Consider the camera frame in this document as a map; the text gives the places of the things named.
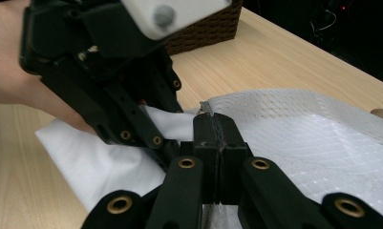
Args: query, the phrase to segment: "brown basket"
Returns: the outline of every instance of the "brown basket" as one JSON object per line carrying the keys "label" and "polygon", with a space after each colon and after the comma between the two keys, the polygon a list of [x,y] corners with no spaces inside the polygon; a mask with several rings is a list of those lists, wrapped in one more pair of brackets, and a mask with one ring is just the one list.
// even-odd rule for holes
{"label": "brown basket", "polygon": [[229,7],[176,32],[165,45],[167,52],[187,52],[235,38],[242,3],[243,0],[233,0]]}

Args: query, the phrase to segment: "dark background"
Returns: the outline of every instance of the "dark background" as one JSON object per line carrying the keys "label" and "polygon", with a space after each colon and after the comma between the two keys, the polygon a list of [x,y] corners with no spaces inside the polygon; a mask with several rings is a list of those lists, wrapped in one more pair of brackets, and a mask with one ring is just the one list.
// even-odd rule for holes
{"label": "dark background", "polygon": [[244,7],[383,81],[383,0],[245,0]]}

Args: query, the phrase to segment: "brass grommet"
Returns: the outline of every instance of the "brass grommet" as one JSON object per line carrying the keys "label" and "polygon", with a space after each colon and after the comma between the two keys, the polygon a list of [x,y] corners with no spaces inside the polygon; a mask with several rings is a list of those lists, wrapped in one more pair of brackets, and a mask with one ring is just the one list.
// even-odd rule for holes
{"label": "brass grommet", "polygon": [[162,143],[161,137],[159,136],[153,137],[153,143],[155,143],[155,145],[160,145]]}
{"label": "brass grommet", "polygon": [[191,158],[185,158],[179,161],[179,166],[182,167],[183,169],[191,169],[196,165],[195,160]]}
{"label": "brass grommet", "polygon": [[117,197],[108,203],[107,210],[111,214],[121,214],[128,211],[132,207],[132,203],[132,199],[128,196]]}
{"label": "brass grommet", "polygon": [[362,218],[366,214],[364,212],[364,209],[360,205],[358,205],[358,203],[350,199],[338,198],[334,201],[334,205],[338,210],[340,210],[344,214],[354,218]]}
{"label": "brass grommet", "polygon": [[269,163],[263,159],[254,159],[251,161],[251,165],[260,170],[267,170],[269,168]]}
{"label": "brass grommet", "polygon": [[181,86],[181,83],[179,80],[174,80],[173,84],[174,84],[174,87],[176,87],[176,88],[179,88]]}
{"label": "brass grommet", "polygon": [[120,137],[124,140],[129,140],[131,138],[131,133],[128,131],[123,131],[120,133]]}

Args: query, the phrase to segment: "hand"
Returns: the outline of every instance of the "hand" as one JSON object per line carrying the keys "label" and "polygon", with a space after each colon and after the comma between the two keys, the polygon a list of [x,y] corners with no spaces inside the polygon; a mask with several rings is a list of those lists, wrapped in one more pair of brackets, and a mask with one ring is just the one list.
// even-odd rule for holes
{"label": "hand", "polygon": [[22,15],[28,0],[0,3],[0,103],[24,104],[53,115],[78,130],[96,134],[84,119],[18,63]]}

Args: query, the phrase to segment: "silver screw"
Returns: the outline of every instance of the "silver screw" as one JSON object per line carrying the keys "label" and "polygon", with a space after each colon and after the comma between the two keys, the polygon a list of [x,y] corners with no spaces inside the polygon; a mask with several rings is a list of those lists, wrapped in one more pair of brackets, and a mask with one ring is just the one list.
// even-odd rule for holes
{"label": "silver screw", "polygon": [[170,26],[173,23],[175,17],[176,12],[173,8],[167,5],[158,6],[155,10],[155,24],[161,28]]}
{"label": "silver screw", "polygon": [[84,61],[87,58],[87,54],[85,52],[81,52],[78,54],[78,59]]}
{"label": "silver screw", "polygon": [[98,46],[92,46],[88,49],[88,52],[98,52]]}

